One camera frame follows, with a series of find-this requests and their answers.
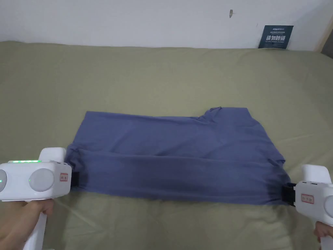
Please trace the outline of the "person's right hand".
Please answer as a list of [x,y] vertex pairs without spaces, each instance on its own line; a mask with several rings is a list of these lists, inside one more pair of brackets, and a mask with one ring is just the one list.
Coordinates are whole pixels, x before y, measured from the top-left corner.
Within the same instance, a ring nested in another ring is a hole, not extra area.
[[314,235],[317,237],[317,241],[320,243],[321,238],[331,237],[333,238],[333,227],[322,222],[317,221],[315,223]]

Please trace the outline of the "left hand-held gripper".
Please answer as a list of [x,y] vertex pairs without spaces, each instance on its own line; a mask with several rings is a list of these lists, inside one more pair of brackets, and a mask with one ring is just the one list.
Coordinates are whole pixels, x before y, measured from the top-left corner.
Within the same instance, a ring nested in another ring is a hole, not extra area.
[[37,201],[70,192],[72,167],[65,162],[66,149],[44,148],[37,160],[12,160],[0,166],[0,200]]

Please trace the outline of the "person's left hand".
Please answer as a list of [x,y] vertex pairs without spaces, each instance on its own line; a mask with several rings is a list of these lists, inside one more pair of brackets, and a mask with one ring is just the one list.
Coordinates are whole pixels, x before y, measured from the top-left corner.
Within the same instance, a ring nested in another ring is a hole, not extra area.
[[9,202],[9,212],[1,222],[0,249],[22,250],[41,213],[51,215],[54,200]]

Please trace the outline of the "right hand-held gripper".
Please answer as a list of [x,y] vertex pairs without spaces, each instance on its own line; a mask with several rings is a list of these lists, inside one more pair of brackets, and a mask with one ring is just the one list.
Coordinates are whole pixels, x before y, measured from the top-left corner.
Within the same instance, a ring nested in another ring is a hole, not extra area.
[[305,164],[303,180],[282,187],[282,200],[314,223],[333,226],[333,184],[325,166]]

